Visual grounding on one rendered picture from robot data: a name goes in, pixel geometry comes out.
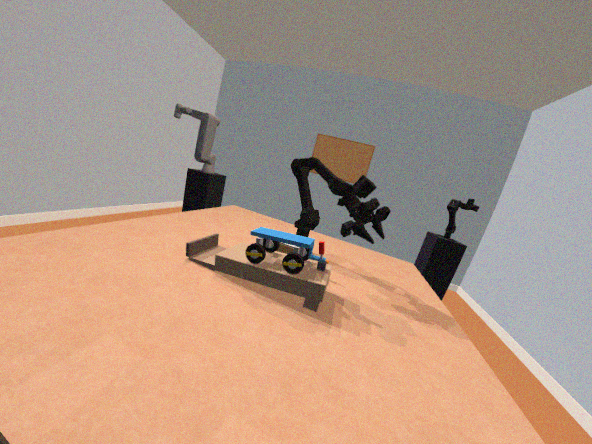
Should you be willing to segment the tan wooden ramp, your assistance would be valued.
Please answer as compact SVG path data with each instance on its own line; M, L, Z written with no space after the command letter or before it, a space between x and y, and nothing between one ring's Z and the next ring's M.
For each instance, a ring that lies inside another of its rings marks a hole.
M189 260L213 271L232 275L270 288L305 298L303 307L317 312L323 303L329 283L332 265L327 261L304 261L300 273L287 273L282 265L287 255L281 252L266 252L259 264L250 263L245 250L249 244L240 243L231 248L218 246L219 234L186 242Z

